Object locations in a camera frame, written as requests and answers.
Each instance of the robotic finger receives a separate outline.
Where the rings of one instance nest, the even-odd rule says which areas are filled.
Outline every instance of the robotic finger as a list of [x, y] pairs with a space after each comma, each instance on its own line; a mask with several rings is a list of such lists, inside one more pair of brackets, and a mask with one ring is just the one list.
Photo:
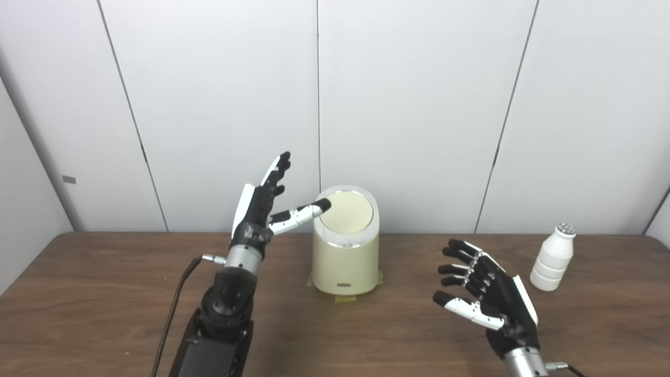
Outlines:
[[298, 207], [297, 209], [278, 212], [270, 216], [271, 222], [268, 225], [268, 228], [275, 235], [285, 233], [312, 220], [314, 217], [319, 217], [323, 212], [330, 209], [330, 206], [330, 201], [323, 198], [314, 203]]
[[441, 290], [435, 292], [433, 301], [439, 306], [491, 330], [499, 330], [505, 324], [505, 320], [502, 318], [482, 313], [479, 301], [472, 302], [461, 299]]

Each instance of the robotic hand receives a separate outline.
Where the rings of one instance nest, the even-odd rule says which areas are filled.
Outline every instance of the robotic hand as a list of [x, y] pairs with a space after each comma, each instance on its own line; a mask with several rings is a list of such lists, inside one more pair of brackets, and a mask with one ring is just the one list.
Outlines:
[[446, 264], [438, 268], [442, 286], [463, 286], [477, 301], [437, 291], [438, 305], [486, 327], [486, 338], [496, 355], [505, 361], [512, 377], [549, 376], [539, 354], [537, 314], [519, 276], [510, 277], [484, 250], [451, 239], [442, 250], [467, 266]]
[[330, 201], [321, 199], [270, 215], [275, 197], [284, 192], [284, 186], [277, 184], [291, 166], [290, 157], [289, 152], [277, 157], [259, 186], [245, 185], [233, 220], [228, 257], [202, 257], [223, 268], [189, 321], [170, 377], [241, 376], [251, 345], [253, 295], [265, 246], [273, 235], [330, 208]]

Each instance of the white wall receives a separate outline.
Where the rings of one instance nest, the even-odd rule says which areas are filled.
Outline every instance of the white wall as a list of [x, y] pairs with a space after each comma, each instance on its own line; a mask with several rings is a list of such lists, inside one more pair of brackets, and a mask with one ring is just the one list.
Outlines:
[[670, 248], [670, 201], [665, 200], [645, 235], [654, 237]]
[[158, 196], [95, 1], [1, 2], [0, 72], [83, 230], [165, 231], [160, 198], [170, 230], [226, 231], [291, 150], [277, 210], [358, 184], [385, 232], [641, 233], [670, 5], [540, 2], [492, 170], [536, 4], [101, 0]]
[[0, 81], [0, 294], [72, 226]]
[[534, 0], [319, 0], [322, 186], [384, 232], [474, 231]]
[[79, 230], [165, 231], [96, 1], [0, 2], [0, 69]]
[[670, 186], [670, 2], [541, 1], [478, 233], [640, 234]]
[[314, 0], [103, 0], [170, 231], [229, 231], [246, 182], [319, 193]]

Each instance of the wooden table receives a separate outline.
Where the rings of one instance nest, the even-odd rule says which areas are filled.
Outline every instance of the wooden table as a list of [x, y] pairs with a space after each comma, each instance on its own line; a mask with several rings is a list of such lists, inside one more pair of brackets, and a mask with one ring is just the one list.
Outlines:
[[[225, 255], [228, 237], [57, 237], [0, 298], [0, 376], [148, 376], [178, 278], [194, 256]], [[527, 278], [545, 236], [455, 237], [521, 274], [539, 315], [545, 361], [569, 362], [591, 377], [670, 374], [670, 252], [658, 241], [579, 235], [561, 287], [547, 293]], [[276, 237], [259, 272], [245, 377], [505, 377], [484, 330], [431, 300], [449, 238], [383, 235], [384, 284], [335, 303], [307, 286], [311, 235]], [[216, 269], [203, 263], [187, 281], [161, 376]]]

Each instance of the small label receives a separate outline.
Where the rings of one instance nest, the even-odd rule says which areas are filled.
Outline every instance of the small label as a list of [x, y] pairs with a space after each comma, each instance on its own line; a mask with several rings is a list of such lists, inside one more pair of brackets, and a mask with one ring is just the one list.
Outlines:
[[77, 178], [74, 178], [73, 176], [63, 176], [63, 182], [65, 183], [72, 183], [72, 184], [77, 184]]

